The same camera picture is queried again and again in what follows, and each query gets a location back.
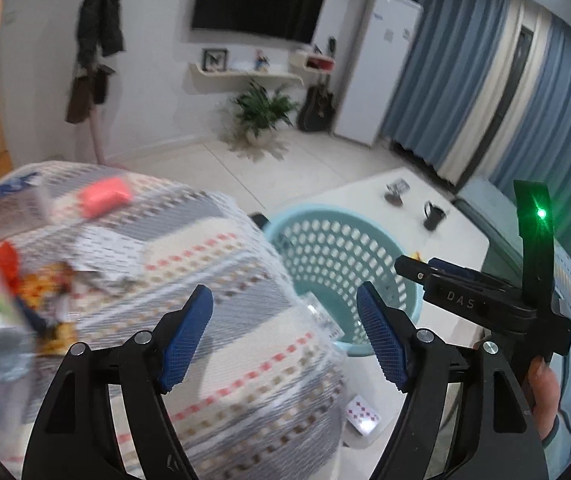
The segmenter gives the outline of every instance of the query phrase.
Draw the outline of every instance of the blue plastic basket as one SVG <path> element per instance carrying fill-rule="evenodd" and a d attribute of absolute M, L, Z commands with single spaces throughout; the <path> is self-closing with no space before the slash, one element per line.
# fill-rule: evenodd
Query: blue plastic basket
<path fill-rule="evenodd" d="M 399 276 L 394 261 L 403 249 L 384 229 L 351 211 L 326 205 L 289 209 L 265 227 L 297 294 L 312 292 L 345 335 L 337 344 L 349 356 L 374 351 L 357 313 L 357 288 L 372 282 L 385 304 L 419 320 L 419 285 Z"/>

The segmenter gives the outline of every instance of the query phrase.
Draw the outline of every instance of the black coat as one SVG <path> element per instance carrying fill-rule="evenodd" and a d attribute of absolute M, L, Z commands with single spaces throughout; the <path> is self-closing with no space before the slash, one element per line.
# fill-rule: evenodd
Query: black coat
<path fill-rule="evenodd" d="M 123 51 L 120 1 L 83 0 L 77 25 L 77 60 L 84 68 L 91 67 L 95 61 L 98 45 L 104 57 Z"/>

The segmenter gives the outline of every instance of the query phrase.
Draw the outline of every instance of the white floor tile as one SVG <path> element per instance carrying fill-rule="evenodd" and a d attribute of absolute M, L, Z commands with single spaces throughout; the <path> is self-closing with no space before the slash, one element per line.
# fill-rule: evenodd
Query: white floor tile
<path fill-rule="evenodd" d="M 150 155 L 125 160 L 123 161 L 123 165 L 128 169 L 134 166 L 148 166 L 150 164 L 156 164 L 157 162 L 172 160 L 173 158 L 179 158 L 180 156 L 204 151 L 207 150 L 203 144 L 191 144 L 190 146 L 184 146 L 183 148 L 175 148 L 167 151 L 159 150 L 158 152 L 150 153 Z"/>
<path fill-rule="evenodd" d="M 231 152 L 224 142 L 207 142 L 206 147 L 267 210 L 345 184 L 343 177 L 302 147 L 286 144 L 283 160 L 269 153 L 252 160 L 244 152 Z"/>
<path fill-rule="evenodd" d="M 327 134 L 281 132 L 270 152 L 237 152 L 213 140 L 131 160 L 132 171 L 227 193 L 248 213 L 274 212 L 298 200 L 393 170 L 405 163 L 387 147 L 360 146 Z"/>
<path fill-rule="evenodd" d="M 292 131 L 284 133 L 284 136 L 349 182 L 404 166 L 403 161 L 385 146 L 368 148 L 325 133 L 304 134 Z"/>
<path fill-rule="evenodd" d="M 177 150 L 178 155 L 146 156 L 128 164 L 131 171 L 169 178 L 197 189 L 219 191 L 232 196 L 246 213 L 265 212 L 265 208 L 224 165 L 202 144 L 192 150 Z"/>

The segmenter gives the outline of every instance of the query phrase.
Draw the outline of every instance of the human hand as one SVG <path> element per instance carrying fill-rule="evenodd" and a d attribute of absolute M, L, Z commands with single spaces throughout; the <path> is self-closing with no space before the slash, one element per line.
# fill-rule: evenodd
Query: human hand
<path fill-rule="evenodd" d="M 532 414 L 537 430 L 539 430 L 539 436 L 543 440 L 554 427 L 561 400 L 561 387 L 555 373 L 542 357 L 532 360 L 527 379 L 536 402 Z"/>

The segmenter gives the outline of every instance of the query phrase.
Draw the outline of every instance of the coffee table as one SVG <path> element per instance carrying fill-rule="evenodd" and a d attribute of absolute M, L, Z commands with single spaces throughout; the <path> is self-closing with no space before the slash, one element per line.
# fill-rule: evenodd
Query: coffee table
<path fill-rule="evenodd" d="M 410 189 L 402 196 L 403 206 L 395 207 L 386 202 L 384 195 L 386 185 L 399 178 L 405 180 Z M 447 213 L 434 232 L 423 227 L 427 201 Z M 446 197 L 408 168 L 382 173 L 302 202 L 355 211 L 392 234 L 406 254 L 418 251 L 424 261 L 436 257 L 480 270 L 488 252 L 488 238 Z M 444 341 L 461 346 L 472 346 L 481 334 L 481 328 L 474 323 L 426 302 L 417 326 L 431 329 Z M 405 395 L 385 380 L 376 356 L 347 358 L 344 371 L 348 397 L 360 394 L 380 414 L 381 422 L 368 438 L 360 436 L 352 427 L 346 428 L 344 441 L 349 447 L 341 451 L 339 478 L 369 478 L 392 434 Z"/>

